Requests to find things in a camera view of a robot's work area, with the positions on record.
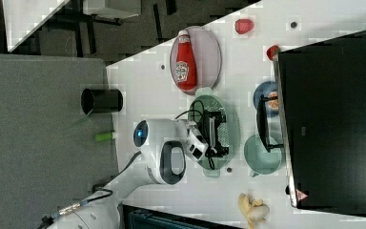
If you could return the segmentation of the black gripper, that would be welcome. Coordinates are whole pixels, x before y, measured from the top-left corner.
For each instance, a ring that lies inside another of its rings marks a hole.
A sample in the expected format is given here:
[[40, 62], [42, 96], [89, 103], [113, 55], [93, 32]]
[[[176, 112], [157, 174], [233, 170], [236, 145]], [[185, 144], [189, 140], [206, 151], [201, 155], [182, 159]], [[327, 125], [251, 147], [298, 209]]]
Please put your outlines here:
[[209, 144], [205, 156], [226, 156], [229, 153], [229, 144], [222, 144], [224, 137], [218, 132], [221, 124], [226, 122], [222, 112], [205, 111], [202, 116], [202, 130], [206, 142]]

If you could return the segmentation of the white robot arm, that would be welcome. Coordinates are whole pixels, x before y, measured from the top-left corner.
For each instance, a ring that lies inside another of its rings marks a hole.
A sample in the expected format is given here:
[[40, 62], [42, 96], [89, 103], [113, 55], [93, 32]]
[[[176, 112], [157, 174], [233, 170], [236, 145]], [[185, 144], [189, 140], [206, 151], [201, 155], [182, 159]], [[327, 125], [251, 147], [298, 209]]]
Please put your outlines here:
[[118, 206], [133, 191], [150, 184], [174, 185], [186, 171], [186, 159], [206, 170], [217, 170], [217, 160], [230, 146], [226, 115], [190, 110], [187, 119], [147, 119], [133, 132], [137, 152], [111, 182], [71, 206], [46, 217], [47, 229], [118, 229]]

